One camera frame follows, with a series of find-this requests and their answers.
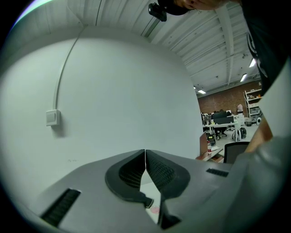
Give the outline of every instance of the ceiling beam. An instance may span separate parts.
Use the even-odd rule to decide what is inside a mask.
[[[233,87],[240,86],[240,85],[246,84],[248,82],[258,81],[258,80],[261,79],[259,73],[253,74],[251,76],[252,76],[251,79],[248,79],[248,80],[246,80],[244,82],[240,82],[239,80],[231,82],[232,83],[231,86],[223,86],[223,87],[217,88],[217,89],[212,90],[212,91],[204,90],[204,91],[206,91],[206,94],[201,94],[201,95],[199,94],[199,96],[197,96],[197,98],[201,98],[201,97],[204,97],[204,96],[212,95],[212,94],[215,94],[215,93],[218,93],[218,92],[221,92],[221,91],[226,91],[226,90],[231,89]]]
[[[223,62],[223,61],[226,61],[226,60],[229,60],[229,59],[233,59],[233,57],[234,57],[234,55],[231,55],[230,57],[227,57],[227,58],[224,58],[224,59],[222,59],[222,60],[219,60],[219,61],[217,61],[217,62],[215,62],[215,63],[212,63],[211,65],[209,65],[209,66],[203,68],[202,70],[199,70],[199,71],[197,71],[196,73],[190,75],[190,77],[192,78],[192,77],[194,77],[195,75],[199,74],[200,72],[205,71],[205,70],[208,70],[209,68],[212,68],[213,66],[215,66],[215,65],[217,65],[217,64],[219,64],[219,63],[221,63],[221,62]]]
[[[123,12],[123,9],[124,9],[126,3],[127,3],[127,0],[121,0],[120,1],[119,6],[117,8],[117,12],[116,12],[115,17],[114,17],[114,20],[112,22],[112,25],[114,27],[116,27],[116,25],[117,25],[117,23],[118,23],[118,21],[120,19],[121,13]]]
[[[140,6],[137,8],[135,14],[131,17],[130,20],[126,23],[125,29],[131,31],[132,28],[134,27],[137,19],[140,17],[142,11],[145,9],[145,7],[148,5],[149,1],[148,0],[143,0],[140,4]]]
[[[160,22],[159,19],[152,17],[149,23],[142,31],[141,36],[144,36],[146,38],[149,37],[149,34],[154,30],[154,28],[158,25],[159,22]]]
[[[242,33],[238,33],[236,35],[233,36],[234,39],[240,39],[242,37],[246,36],[246,32],[242,32]],[[203,50],[202,52],[196,54],[196,51],[190,51],[187,54],[187,59],[185,58],[186,56],[182,57],[182,60],[184,61],[185,65],[189,65],[190,63],[196,62],[197,60],[199,60],[201,57],[206,56],[207,54],[215,51],[216,49],[220,49],[221,47],[225,46],[225,42],[224,41],[219,41],[216,44],[213,44],[212,46],[206,48],[205,50]]]
[[[232,68],[233,68],[233,54],[234,54],[234,42],[233,42],[233,33],[232,33],[232,26],[231,26],[231,19],[228,14],[228,10],[226,6],[223,6],[216,10],[218,19],[220,21],[224,39],[226,41],[226,52],[227,58],[230,58],[227,63],[227,85],[231,82],[232,76]]]
[[[158,30],[157,34],[152,38],[151,44],[159,44],[161,40],[173,29],[176,28],[176,25],[179,24],[181,20],[184,19],[183,15],[172,16],[167,15],[168,19],[166,22],[161,22],[161,28]]]

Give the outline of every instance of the bottle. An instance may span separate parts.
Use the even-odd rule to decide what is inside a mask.
[[[211,154],[211,144],[210,141],[207,141],[207,148],[208,148],[208,154]]]

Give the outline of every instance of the brick wall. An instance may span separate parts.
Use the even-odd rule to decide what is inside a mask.
[[[221,91],[212,95],[198,98],[200,111],[203,113],[210,113],[223,109],[224,111],[231,110],[231,112],[236,114],[237,106],[241,104],[243,107],[244,115],[246,116],[247,112],[243,92],[248,92],[251,89],[261,89],[259,81],[249,82],[233,87],[226,91]]]

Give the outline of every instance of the person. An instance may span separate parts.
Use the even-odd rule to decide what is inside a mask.
[[[216,139],[219,140],[221,138],[221,134],[227,136],[224,131],[226,130],[227,128],[226,127],[219,127],[219,128],[214,128],[214,132],[215,132],[215,136],[216,136]]]
[[[174,5],[177,12],[185,14],[189,10],[215,10],[229,0],[159,0],[162,4]],[[270,5],[264,0],[230,0],[241,5],[248,26],[247,42],[249,50],[256,60],[261,82],[262,94],[272,85],[284,66],[290,49],[288,7],[270,15]],[[272,139],[273,135],[265,118],[262,119],[246,152],[254,151],[259,145]]]

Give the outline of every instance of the black chair back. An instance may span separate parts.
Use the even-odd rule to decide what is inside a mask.
[[[224,163],[233,164],[236,158],[245,152],[250,142],[234,142],[224,146]]]

